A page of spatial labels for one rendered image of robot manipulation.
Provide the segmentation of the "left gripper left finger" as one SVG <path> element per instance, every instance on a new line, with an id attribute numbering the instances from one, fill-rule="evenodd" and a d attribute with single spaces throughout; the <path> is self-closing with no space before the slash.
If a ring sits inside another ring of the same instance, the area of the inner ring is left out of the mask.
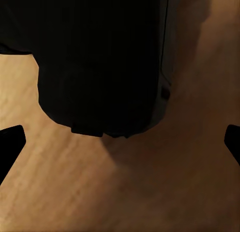
<path id="1" fill-rule="evenodd" d="M 26 144 L 21 125 L 0 130 L 0 185 Z"/>

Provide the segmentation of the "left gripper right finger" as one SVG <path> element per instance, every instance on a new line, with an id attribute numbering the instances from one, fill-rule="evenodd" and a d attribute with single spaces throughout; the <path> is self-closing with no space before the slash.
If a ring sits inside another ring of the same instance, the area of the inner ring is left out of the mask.
<path id="1" fill-rule="evenodd" d="M 227 127 L 224 143 L 233 154 L 234 158 L 240 165 L 240 127 L 229 125 Z"/>

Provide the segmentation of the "digital camera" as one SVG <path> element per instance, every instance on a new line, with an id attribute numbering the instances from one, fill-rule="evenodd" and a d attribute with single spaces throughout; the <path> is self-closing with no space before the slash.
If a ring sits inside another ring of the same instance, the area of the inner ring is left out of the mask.
<path id="1" fill-rule="evenodd" d="M 180 0 L 0 0 L 0 54 L 32 54 L 38 103 L 71 132 L 129 138 L 164 119 Z"/>

